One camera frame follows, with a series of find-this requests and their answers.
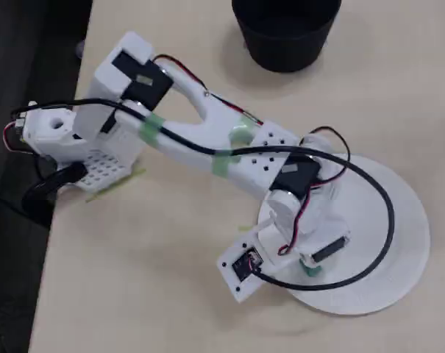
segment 3d printed robot arm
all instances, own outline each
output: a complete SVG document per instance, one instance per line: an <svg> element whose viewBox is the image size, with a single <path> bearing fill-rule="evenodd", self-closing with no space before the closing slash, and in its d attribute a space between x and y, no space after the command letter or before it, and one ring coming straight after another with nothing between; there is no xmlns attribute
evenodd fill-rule
<svg viewBox="0 0 445 353"><path fill-rule="evenodd" d="M314 157L289 153L262 153L239 157L203 154L160 133L162 128L203 148L226 151L234 145L299 146L331 152L317 135L303 140L266 121L259 124L228 107L199 82L168 63L156 63L149 43L128 33L99 66L88 97L122 101L145 121L122 110L91 104L76 113L67 109L35 110L24 117L24 140L40 155L54 158L59 168L82 161L88 174L76 185L89 192L101 190L130 173L144 143L191 167L232 181L259 200L267 199L270 218L237 240L218 260L218 267L238 301L252 294L263 281L251 266L275 274L299 258L308 268L346 245L349 234L343 219L333 214L330 201L336 182L312 189L338 167ZM200 124L166 121L152 110L170 88L186 96L202 119ZM267 239L259 232L271 227ZM293 236L299 237L293 242ZM288 254L273 244L292 244Z"/></svg>

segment white round base plate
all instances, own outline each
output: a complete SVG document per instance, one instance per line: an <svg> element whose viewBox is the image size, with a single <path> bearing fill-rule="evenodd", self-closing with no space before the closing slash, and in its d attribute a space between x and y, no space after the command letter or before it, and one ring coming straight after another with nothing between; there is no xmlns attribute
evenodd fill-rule
<svg viewBox="0 0 445 353"><path fill-rule="evenodd" d="M392 199L396 227L391 248L380 265L356 283L316 292L290 290L301 302L340 315L372 313L399 301L419 281L430 254L427 215L412 188L391 169L373 160L352 156L352 162L371 174ZM258 221L267 219L269 210L263 202ZM341 177L333 210L349 225L348 245L325 260L317 277L307 276L295 262L279 272L277 279L306 285L337 282L358 274L379 254L387 231L387 213L384 201L369 183L348 170ZM262 243L263 232L269 230L259 233Z"/></svg>

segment black connector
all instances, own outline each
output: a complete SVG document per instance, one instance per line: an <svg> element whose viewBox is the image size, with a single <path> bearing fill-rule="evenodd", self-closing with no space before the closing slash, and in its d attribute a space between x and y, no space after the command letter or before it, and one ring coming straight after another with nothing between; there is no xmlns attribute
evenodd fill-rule
<svg viewBox="0 0 445 353"><path fill-rule="evenodd" d="M330 245L325 246L322 250L319 250L315 254L313 254L312 260L314 260L314 262L316 262L316 263L320 263L321 261L325 260L327 257L332 256L338 250L344 248L346 243L348 243L348 238L341 237L341 238L335 240Z"/></svg>

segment perforated plate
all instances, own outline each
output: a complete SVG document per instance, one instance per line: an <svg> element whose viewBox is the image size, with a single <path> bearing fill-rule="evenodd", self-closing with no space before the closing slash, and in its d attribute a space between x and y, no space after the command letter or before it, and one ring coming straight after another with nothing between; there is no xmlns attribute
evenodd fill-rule
<svg viewBox="0 0 445 353"><path fill-rule="evenodd" d="M131 168L126 168L116 158L101 151L92 151L84 164L88 174L75 185L89 193L105 189L131 174Z"/></svg>

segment beige table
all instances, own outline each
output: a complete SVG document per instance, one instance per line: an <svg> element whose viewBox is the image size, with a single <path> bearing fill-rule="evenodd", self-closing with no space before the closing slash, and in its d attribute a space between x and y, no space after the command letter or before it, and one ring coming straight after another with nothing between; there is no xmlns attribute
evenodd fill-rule
<svg viewBox="0 0 445 353"><path fill-rule="evenodd" d="M257 204L147 149L122 188L60 197L31 352L445 352L445 0L345 0L320 60L291 75L252 62L229 0L96 0L79 95L128 30L260 117L300 135L332 124L392 167L424 203L431 258L375 315L313 312L270 286L237 304L215 260ZM158 112L196 121L176 95Z"/></svg>

